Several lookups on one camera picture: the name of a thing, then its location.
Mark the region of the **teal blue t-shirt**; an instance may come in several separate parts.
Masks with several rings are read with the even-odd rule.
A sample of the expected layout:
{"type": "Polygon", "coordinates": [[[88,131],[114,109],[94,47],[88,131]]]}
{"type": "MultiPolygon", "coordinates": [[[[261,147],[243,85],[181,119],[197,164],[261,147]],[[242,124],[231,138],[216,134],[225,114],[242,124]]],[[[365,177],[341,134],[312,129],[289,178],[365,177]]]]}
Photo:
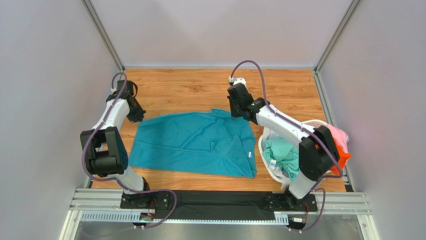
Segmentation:
{"type": "Polygon", "coordinates": [[[249,122],[226,110],[161,115],[138,125],[129,165],[253,179],[255,143],[249,122]]]}

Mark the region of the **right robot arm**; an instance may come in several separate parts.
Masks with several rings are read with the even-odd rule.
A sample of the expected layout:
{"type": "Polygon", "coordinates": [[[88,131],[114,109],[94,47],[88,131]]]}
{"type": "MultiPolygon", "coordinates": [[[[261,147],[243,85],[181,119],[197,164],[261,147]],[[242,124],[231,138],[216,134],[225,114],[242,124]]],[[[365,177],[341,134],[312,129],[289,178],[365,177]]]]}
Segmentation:
{"type": "Polygon", "coordinates": [[[261,97],[254,99],[243,83],[234,83],[227,92],[232,117],[242,117],[268,128],[298,149],[300,172],[286,187],[282,202],[290,209],[302,207],[327,171],[338,166],[340,155],[330,129],[324,125],[307,125],[261,97]]]}

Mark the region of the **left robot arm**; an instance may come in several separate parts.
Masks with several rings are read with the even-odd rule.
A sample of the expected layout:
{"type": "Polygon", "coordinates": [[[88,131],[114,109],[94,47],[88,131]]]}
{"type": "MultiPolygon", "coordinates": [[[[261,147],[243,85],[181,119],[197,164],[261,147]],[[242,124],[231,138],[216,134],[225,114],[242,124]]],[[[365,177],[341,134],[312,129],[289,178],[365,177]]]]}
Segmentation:
{"type": "Polygon", "coordinates": [[[106,100],[106,109],[99,122],[80,134],[82,165],[95,181],[114,181],[122,189],[122,209],[148,209],[154,201],[147,181],[129,166],[129,157],[119,130],[124,119],[142,122],[145,110],[136,95],[138,87],[128,80],[119,80],[106,100]]]}

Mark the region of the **mint green t-shirt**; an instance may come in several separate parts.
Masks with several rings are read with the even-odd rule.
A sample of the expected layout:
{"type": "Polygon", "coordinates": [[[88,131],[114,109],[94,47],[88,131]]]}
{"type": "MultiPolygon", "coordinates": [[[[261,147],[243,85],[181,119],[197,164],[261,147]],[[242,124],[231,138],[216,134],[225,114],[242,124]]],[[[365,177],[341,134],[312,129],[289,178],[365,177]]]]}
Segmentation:
{"type": "Polygon", "coordinates": [[[299,150],[282,136],[267,140],[262,155],[270,164],[274,161],[291,181],[294,181],[300,172],[299,150]]]}

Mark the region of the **white laundry basket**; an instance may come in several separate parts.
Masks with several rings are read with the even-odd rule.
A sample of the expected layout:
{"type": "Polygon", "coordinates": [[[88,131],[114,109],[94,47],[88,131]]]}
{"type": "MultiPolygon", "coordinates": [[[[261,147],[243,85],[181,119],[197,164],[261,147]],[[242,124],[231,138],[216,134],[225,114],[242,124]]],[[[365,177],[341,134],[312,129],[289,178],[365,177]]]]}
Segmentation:
{"type": "Polygon", "coordinates": [[[287,139],[267,127],[258,140],[258,149],[269,175],[287,187],[299,172],[299,151],[287,139]]]}

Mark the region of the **white t-shirt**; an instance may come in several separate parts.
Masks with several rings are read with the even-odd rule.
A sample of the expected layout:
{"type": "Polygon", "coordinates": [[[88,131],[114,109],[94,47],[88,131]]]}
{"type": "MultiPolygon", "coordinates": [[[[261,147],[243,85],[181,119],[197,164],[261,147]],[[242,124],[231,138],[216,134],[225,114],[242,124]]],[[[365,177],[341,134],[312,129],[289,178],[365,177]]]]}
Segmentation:
{"type": "Polygon", "coordinates": [[[279,166],[275,163],[274,160],[272,161],[273,163],[269,163],[263,156],[263,152],[266,148],[266,141],[276,139],[278,137],[280,137],[279,134],[275,133],[269,128],[264,127],[263,133],[259,137],[257,146],[260,152],[260,157],[268,174],[273,180],[280,183],[281,190],[285,190],[292,183],[291,179],[288,177],[287,173],[283,173],[283,170],[279,168],[279,166]]]}

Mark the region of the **pink t-shirt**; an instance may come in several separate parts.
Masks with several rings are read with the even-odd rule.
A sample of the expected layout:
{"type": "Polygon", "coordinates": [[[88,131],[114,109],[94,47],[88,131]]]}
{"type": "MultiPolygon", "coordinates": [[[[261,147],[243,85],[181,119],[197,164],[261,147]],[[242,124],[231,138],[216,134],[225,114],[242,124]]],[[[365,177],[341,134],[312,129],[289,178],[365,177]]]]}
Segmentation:
{"type": "Polygon", "coordinates": [[[333,126],[332,124],[327,124],[326,126],[330,130],[332,137],[336,141],[337,145],[340,146],[345,153],[348,153],[348,141],[350,139],[349,135],[345,131],[333,126]]]}

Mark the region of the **orange t-shirt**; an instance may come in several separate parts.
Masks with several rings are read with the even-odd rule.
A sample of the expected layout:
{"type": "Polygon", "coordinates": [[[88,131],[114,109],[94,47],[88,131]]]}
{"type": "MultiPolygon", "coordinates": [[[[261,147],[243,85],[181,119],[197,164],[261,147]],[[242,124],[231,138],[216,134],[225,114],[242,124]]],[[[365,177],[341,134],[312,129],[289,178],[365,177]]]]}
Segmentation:
{"type": "MultiPolygon", "coordinates": [[[[333,141],[335,143],[336,150],[337,150],[338,155],[339,155],[339,160],[337,161],[337,163],[338,163],[340,169],[343,170],[344,167],[346,166],[348,160],[352,157],[352,155],[349,154],[347,151],[345,151],[344,148],[342,148],[342,146],[340,145],[340,142],[336,138],[333,138],[333,141]]],[[[315,144],[315,147],[317,149],[319,149],[320,145],[319,144],[315,144]]],[[[337,176],[340,174],[339,171],[338,171],[338,169],[337,169],[337,167],[335,166],[335,164],[330,169],[330,171],[332,173],[334,173],[335,175],[337,175],[337,176]]]]}

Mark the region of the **aluminium frame rail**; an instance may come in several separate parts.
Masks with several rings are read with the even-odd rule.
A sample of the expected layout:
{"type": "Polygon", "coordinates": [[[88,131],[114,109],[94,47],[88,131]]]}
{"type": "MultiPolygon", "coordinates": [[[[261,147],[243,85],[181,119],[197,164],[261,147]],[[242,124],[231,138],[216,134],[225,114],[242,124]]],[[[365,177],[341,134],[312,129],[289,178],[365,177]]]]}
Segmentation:
{"type": "Polygon", "coordinates": [[[270,191],[176,190],[126,194],[119,189],[76,189],[60,239],[73,240],[79,224],[126,223],[130,229],[157,222],[171,224],[237,224],[291,226],[298,232],[316,230],[326,217],[354,229],[365,240],[379,238],[366,196],[362,192],[314,192],[288,206],[285,194],[270,191]]]}

